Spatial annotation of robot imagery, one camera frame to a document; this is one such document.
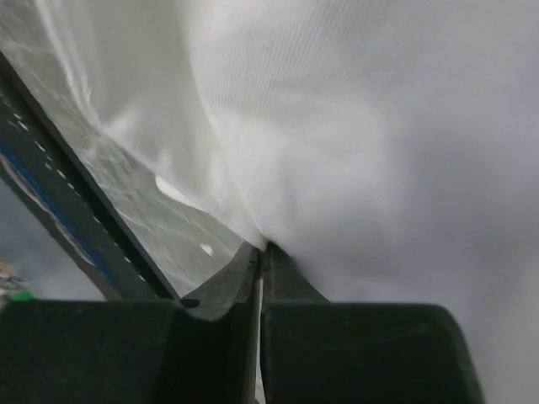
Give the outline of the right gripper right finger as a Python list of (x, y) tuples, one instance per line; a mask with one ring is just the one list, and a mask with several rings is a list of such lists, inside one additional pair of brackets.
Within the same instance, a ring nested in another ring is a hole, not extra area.
[(437, 305), (333, 303), (274, 244), (263, 255), (268, 403), (481, 403), (462, 330)]

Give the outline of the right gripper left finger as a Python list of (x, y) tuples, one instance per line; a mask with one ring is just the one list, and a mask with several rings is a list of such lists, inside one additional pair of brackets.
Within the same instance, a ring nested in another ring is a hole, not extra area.
[(252, 403), (259, 251), (180, 300), (10, 300), (4, 403)]

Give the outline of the white t-shirt flower print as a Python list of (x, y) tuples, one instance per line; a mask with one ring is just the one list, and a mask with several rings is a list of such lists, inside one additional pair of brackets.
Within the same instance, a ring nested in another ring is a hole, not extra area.
[(429, 302), (538, 400), (535, 1), (39, 1), (78, 110), (335, 300)]

